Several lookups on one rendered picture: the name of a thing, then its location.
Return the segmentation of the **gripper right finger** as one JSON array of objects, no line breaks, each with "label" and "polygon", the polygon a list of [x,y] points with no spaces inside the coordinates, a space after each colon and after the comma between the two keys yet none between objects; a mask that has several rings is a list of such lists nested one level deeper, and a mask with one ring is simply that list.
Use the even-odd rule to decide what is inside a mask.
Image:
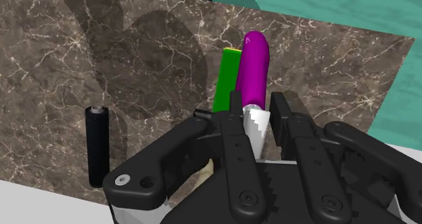
[{"label": "gripper right finger", "polygon": [[422,163],[344,122],[317,126],[271,95],[281,164],[269,224],[422,224]]}]

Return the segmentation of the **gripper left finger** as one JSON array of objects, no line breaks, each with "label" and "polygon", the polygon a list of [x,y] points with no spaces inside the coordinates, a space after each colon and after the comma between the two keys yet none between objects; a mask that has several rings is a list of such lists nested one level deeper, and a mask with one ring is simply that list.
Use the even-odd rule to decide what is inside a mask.
[{"label": "gripper left finger", "polygon": [[[220,169],[163,217],[156,212],[210,159]],[[266,198],[249,137],[240,92],[230,109],[210,120],[191,116],[120,164],[103,180],[117,224],[135,224],[152,212],[157,224],[261,224]]]}]

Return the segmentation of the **small black pen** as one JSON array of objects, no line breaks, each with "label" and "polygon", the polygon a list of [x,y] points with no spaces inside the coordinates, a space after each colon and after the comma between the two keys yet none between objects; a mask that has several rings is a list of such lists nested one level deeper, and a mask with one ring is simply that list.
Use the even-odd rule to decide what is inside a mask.
[{"label": "small black pen", "polygon": [[210,120],[212,118],[213,113],[208,110],[195,109],[193,111],[193,115],[194,117]]}]

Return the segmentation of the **green flat block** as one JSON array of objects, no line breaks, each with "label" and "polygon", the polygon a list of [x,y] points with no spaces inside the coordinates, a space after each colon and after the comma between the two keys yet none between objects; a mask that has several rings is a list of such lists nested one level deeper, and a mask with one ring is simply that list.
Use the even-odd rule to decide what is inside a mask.
[{"label": "green flat block", "polygon": [[240,49],[230,47],[223,49],[214,94],[213,112],[229,109],[230,92],[235,89],[240,59]]}]

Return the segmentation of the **black cylinder with grey cap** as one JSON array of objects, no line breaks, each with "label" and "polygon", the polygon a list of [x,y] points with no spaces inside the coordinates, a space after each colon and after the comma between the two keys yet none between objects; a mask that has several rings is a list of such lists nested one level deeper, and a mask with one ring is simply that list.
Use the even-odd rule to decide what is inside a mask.
[{"label": "black cylinder with grey cap", "polygon": [[109,110],[103,106],[85,109],[87,162],[91,187],[102,187],[110,171]]}]

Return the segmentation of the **purple handled knife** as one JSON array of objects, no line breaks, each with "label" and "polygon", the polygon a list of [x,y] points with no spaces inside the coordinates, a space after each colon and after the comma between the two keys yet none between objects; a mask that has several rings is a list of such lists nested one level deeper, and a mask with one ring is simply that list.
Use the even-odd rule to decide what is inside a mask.
[{"label": "purple handled knife", "polygon": [[243,39],[235,89],[241,92],[243,127],[256,159],[261,157],[270,118],[265,110],[269,60],[265,36],[258,31],[248,32]]}]

